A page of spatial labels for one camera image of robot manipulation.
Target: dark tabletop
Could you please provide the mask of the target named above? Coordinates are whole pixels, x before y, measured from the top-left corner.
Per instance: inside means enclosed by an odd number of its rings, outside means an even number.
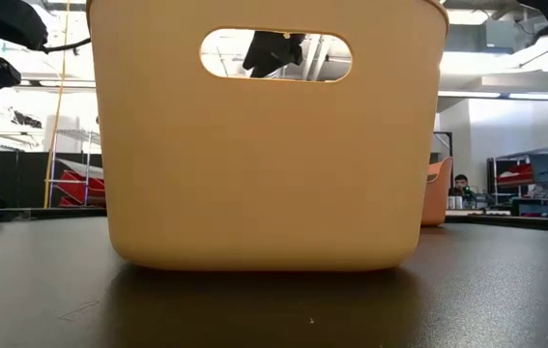
[[[423,230],[399,269],[127,264],[104,218],[0,224],[0,347],[548,347],[548,232]]]

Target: orange container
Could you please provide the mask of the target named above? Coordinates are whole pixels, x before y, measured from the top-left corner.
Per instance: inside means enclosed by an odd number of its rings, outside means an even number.
[[[89,1],[119,254],[171,270],[367,271],[413,253],[446,12],[325,5]],[[332,33],[353,66],[335,83],[216,77],[198,53],[218,28]]]
[[[423,227],[434,227],[446,222],[447,193],[451,182],[453,159],[446,158],[428,165],[428,180],[421,214]]]

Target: man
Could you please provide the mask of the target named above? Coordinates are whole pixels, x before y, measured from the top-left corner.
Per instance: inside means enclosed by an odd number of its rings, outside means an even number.
[[[466,175],[458,174],[454,178],[454,187],[449,190],[451,196],[465,196],[469,194],[469,179]]]

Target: bin rim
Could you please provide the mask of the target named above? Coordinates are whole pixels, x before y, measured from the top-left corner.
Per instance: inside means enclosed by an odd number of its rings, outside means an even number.
[[[91,31],[91,20],[89,19],[89,13],[90,13],[91,4],[93,4],[93,1],[94,0],[87,0],[87,5],[86,5],[87,26],[89,27],[89,31]],[[437,8],[437,10],[439,10],[439,12],[441,12],[441,15],[443,15],[444,19],[446,20],[446,36],[447,36],[447,33],[449,32],[449,16],[447,15],[446,8],[443,6],[443,4],[439,0],[423,0],[423,1],[434,6],[435,8]]]

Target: red object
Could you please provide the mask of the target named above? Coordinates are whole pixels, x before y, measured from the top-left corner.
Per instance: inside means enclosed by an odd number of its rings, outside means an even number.
[[[76,204],[84,205],[86,194],[86,187],[84,185],[85,179],[86,178],[82,175],[71,170],[66,170],[63,172],[60,180],[82,182],[59,183],[59,185],[57,185],[60,190],[70,197],[70,200],[65,201],[66,204],[71,204],[71,207],[76,206]],[[103,179],[89,178],[89,198],[87,205],[95,205],[99,207],[106,206],[106,194]]]
[[[75,200],[66,197],[61,197],[61,202],[59,203],[59,207],[61,208],[73,208],[73,207],[80,207],[82,204],[78,204]]]
[[[511,166],[497,178],[500,186],[531,185],[534,183],[534,172],[531,164],[519,164]]]

